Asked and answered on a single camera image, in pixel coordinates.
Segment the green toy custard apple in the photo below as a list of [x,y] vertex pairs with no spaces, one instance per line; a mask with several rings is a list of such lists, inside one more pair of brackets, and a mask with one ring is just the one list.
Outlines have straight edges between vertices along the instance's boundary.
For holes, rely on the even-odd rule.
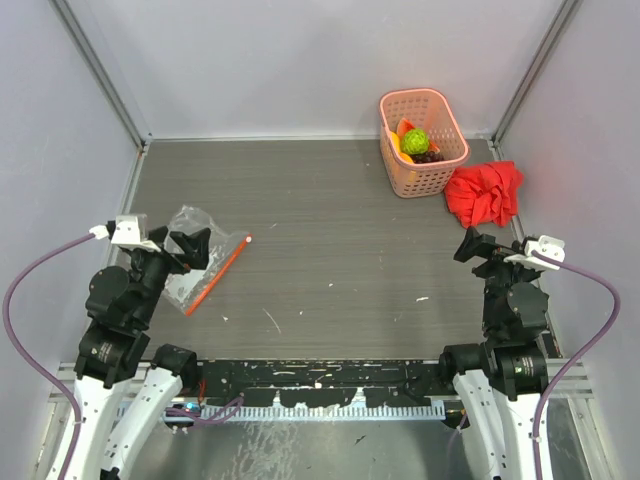
[[424,153],[428,151],[430,147],[429,136],[420,128],[407,131],[400,139],[400,142],[401,150],[408,155]]

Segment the orange toy fruit slice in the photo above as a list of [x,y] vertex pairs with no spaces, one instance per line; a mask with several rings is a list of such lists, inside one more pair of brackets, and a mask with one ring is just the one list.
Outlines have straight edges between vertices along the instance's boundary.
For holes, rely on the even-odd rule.
[[390,136],[395,153],[405,162],[413,164],[413,159],[401,150],[401,142],[399,136],[393,131],[390,132]]

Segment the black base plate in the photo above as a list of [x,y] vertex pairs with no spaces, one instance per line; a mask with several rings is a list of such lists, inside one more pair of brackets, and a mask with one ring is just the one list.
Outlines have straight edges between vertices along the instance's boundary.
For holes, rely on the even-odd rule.
[[426,360],[215,360],[200,370],[211,406],[346,407],[362,395],[367,408],[417,407],[455,395]]

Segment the pink plastic basket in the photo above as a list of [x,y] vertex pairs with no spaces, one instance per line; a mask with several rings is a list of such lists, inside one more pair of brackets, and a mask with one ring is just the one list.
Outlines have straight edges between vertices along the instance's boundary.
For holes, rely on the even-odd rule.
[[450,105],[430,88],[389,92],[379,102],[380,149],[395,194],[417,198],[441,193],[470,157]]

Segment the clear orange zip top bag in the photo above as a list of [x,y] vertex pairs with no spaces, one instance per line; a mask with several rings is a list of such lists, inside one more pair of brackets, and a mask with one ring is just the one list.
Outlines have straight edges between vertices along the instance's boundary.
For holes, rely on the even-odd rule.
[[165,250],[188,266],[170,274],[163,295],[191,316],[251,243],[249,232],[227,233],[204,210],[183,205],[168,225]]

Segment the toy watermelon slice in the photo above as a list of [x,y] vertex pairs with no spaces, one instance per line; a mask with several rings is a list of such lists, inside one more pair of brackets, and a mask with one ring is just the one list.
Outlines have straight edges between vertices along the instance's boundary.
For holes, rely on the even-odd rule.
[[[414,128],[418,128],[416,127],[411,121],[409,121],[406,118],[402,118],[396,128],[396,134],[399,136],[399,138],[401,139],[402,136],[409,130],[414,129]],[[430,139],[430,147],[429,150],[434,150],[437,152],[440,152],[440,148],[435,144],[435,142],[433,140]]]

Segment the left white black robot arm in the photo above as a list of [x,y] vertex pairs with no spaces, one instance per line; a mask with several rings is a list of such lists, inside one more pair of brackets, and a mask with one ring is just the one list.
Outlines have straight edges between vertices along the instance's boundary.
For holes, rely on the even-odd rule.
[[147,230],[143,216],[121,216],[91,229],[129,255],[129,268],[109,266],[89,284],[85,303],[90,325],[74,366],[72,414],[51,479],[127,479],[154,425],[176,396],[200,384],[194,352],[160,347],[124,414],[118,409],[139,370],[149,343],[146,333],[171,275],[203,270],[209,262],[211,231],[191,234],[167,227]]

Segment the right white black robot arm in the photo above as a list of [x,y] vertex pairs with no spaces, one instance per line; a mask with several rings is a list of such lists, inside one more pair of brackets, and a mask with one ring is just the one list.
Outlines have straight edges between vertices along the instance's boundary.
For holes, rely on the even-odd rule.
[[548,296],[534,283],[538,271],[510,261],[521,249],[470,227],[454,255],[483,261],[472,272],[484,282],[484,340],[445,347],[438,370],[442,388],[463,403],[463,446],[476,479],[535,476],[533,419],[549,383],[537,340],[547,328]]

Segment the purple toy grape bunch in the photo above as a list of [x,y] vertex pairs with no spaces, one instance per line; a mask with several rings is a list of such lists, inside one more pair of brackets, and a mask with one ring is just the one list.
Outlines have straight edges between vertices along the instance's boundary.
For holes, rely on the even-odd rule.
[[411,161],[417,165],[438,163],[445,160],[445,157],[441,152],[434,150],[428,150],[424,153],[409,154],[409,157],[411,158]]

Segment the red crumpled cloth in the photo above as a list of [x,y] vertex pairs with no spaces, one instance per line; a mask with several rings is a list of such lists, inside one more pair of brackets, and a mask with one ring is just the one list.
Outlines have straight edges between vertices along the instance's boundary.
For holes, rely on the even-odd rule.
[[459,167],[444,188],[446,204],[464,228],[485,223],[506,227],[518,214],[523,181],[512,161]]

